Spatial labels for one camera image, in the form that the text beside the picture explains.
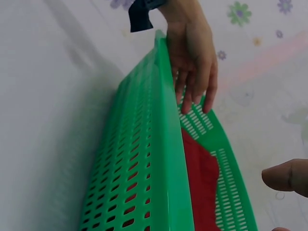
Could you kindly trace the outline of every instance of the green flower print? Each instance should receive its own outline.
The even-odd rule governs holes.
[[[251,12],[248,11],[247,4],[241,4],[238,1],[234,3],[233,6],[229,6],[230,12],[228,17],[231,19],[232,24],[238,24],[243,26],[245,23],[249,23],[249,18],[251,17]]]

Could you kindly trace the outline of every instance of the black wrist strap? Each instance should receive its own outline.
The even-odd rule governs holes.
[[[130,31],[138,32],[152,29],[149,11],[164,5],[167,0],[135,0],[128,10]]]

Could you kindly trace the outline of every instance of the red cloth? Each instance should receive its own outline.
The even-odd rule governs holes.
[[[183,129],[182,136],[195,231],[220,231],[216,225],[215,214],[219,177],[217,159]]]

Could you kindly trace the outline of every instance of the plastic basket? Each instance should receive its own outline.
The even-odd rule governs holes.
[[[202,114],[201,106],[187,116],[178,110],[166,40],[157,31],[154,49],[119,85],[79,231],[194,230],[180,123],[218,159],[218,226],[257,230],[234,154],[214,113]]]

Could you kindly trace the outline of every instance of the hand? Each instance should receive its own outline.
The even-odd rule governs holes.
[[[294,159],[262,171],[262,179],[270,188],[278,191],[295,191],[308,197],[308,160]],[[289,231],[275,228],[273,231]]]
[[[188,113],[192,103],[199,104],[205,91],[203,112],[208,113],[217,91],[218,75],[209,25],[205,20],[187,24],[169,23],[167,45],[177,103],[180,103],[186,86],[182,113]]]

